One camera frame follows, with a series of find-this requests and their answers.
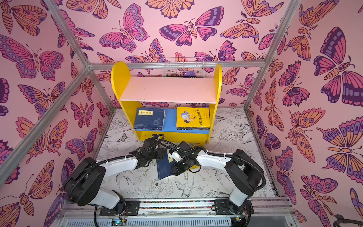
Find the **navy book bottom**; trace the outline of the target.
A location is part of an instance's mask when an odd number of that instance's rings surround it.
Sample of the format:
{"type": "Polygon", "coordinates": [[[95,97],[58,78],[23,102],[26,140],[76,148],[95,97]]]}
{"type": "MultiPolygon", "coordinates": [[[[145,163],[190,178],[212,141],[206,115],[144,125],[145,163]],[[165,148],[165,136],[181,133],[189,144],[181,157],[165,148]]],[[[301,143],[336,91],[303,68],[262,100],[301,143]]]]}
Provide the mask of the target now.
{"type": "Polygon", "coordinates": [[[169,157],[169,152],[166,148],[162,148],[157,157],[157,174],[158,179],[163,180],[171,176],[171,168],[175,163],[174,159],[169,157]]]}

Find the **yellow cartoon book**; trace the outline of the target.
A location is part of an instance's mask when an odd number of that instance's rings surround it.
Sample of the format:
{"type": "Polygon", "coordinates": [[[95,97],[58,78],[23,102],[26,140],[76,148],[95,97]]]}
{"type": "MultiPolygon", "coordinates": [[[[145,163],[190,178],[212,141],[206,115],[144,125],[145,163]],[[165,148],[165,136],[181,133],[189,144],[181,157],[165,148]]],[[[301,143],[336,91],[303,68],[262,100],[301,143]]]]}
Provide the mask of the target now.
{"type": "Polygon", "coordinates": [[[210,130],[208,108],[178,107],[176,128],[178,130],[210,130]]]}
{"type": "MultiPolygon", "coordinates": [[[[203,143],[196,144],[196,145],[192,146],[192,148],[196,148],[198,146],[201,146],[201,147],[204,148],[204,144],[203,143]]],[[[189,171],[192,172],[192,173],[197,173],[197,172],[200,171],[200,166],[194,165],[194,166],[192,166],[192,167],[189,168],[189,171]]]]}

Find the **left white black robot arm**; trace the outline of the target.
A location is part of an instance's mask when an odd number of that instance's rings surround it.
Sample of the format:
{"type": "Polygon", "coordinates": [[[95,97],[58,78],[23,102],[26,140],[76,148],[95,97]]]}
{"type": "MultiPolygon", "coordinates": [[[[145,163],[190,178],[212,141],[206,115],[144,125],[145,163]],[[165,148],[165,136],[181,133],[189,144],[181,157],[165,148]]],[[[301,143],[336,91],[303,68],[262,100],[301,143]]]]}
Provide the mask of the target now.
{"type": "Polygon", "coordinates": [[[162,159],[163,140],[163,134],[153,134],[151,138],[144,141],[143,146],[130,152],[129,155],[102,161],[86,158],[62,184],[67,194],[66,201],[79,207],[90,205],[105,208],[111,214],[124,214],[126,211],[124,197],[114,190],[102,188],[102,182],[110,176],[147,167],[152,160],[162,159]]]}

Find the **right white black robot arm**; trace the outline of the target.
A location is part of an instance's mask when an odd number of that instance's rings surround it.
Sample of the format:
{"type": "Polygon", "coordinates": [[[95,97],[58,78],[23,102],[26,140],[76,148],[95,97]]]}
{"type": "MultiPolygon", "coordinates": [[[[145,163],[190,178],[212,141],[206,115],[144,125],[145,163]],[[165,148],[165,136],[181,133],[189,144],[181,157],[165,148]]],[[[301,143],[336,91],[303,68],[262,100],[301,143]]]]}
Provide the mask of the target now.
{"type": "Polygon", "coordinates": [[[266,186],[264,170],[243,150],[234,153],[215,153],[207,150],[202,145],[194,147],[182,142],[176,145],[163,141],[162,146],[170,146],[168,156],[175,163],[171,167],[170,175],[178,176],[187,171],[192,172],[192,167],[211,167],[224,170],[231,179],[234,188],[226,201],[226,208],[236,215],[245,215],[242,225],[246,227],[251,221],[252,202],[250,198],[256,191],[266,186]]]}

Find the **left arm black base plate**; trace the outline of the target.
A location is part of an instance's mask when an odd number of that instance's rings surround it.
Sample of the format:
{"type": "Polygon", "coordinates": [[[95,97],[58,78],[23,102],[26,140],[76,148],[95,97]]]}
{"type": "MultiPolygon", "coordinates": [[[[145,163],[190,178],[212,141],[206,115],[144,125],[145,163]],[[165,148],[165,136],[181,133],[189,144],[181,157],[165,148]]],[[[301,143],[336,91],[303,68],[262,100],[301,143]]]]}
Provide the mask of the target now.
{"type": "Polygon", "coordinates": [[[113,209],[102,207],[99,215],[101,217],[106,216],[138,216],[140,210],[140,201],[124,201],[121,204],[116,205],[113,209]]]}

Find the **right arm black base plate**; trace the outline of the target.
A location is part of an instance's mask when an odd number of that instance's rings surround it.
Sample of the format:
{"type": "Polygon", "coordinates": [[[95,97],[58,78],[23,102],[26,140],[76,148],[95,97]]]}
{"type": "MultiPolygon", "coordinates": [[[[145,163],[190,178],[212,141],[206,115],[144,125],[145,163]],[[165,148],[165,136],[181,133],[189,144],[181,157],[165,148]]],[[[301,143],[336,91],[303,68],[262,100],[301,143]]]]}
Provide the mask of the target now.
{"type": "Polygon", "coordinates": [[[252,203],[250,200],[245,200],[242,205],[237,206],[228,199],[214,200],[211,208],[217,215],[251,215],[254,214],[252,203]]]}

